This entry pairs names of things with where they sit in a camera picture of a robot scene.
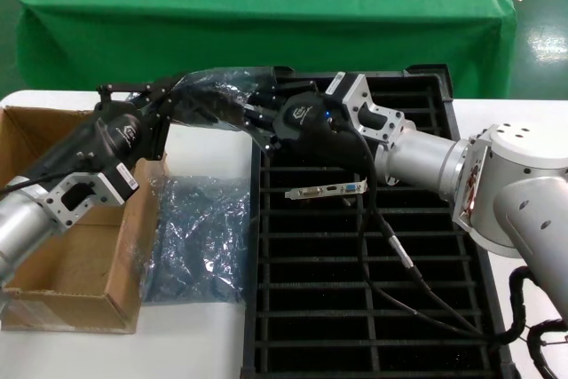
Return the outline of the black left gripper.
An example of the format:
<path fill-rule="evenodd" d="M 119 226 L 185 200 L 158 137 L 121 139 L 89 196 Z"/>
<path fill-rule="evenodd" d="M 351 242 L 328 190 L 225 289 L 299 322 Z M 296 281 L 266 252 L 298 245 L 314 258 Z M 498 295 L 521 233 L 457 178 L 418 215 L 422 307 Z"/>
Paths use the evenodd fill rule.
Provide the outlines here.
<path fill-rule="evenodd" d="M 102 175 L 112 187 L 136 187 L 131 174 L 138 160 L 163 157 L 172 116 L 169 93 L 184 77 L 176 74 L 150 83 L 104 83 L 91 113 L 27 108 L 18 124 L 37 156 L 18 176 L 54 187 L 77 173 Z M 130 102 L 111 101 L 116 92 L 134 93 Z M 145 117 L 137 107 L 146 107 Z"/>

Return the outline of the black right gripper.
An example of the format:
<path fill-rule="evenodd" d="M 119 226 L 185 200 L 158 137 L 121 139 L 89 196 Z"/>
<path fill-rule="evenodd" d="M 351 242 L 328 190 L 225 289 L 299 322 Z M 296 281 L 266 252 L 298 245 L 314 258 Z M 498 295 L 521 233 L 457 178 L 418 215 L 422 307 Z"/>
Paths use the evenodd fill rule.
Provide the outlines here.
<path fill-rule="evenodd" d="M 264 154 L 284 147 L 314 161 L 367 171 L 364 149 L 346 129 L 341 111 L 326 107 L 314 81 L 269 83 L 253 90 L 243 110 L 245 131 Z M 282 107 L 274 111 L 264 107 Z"/>

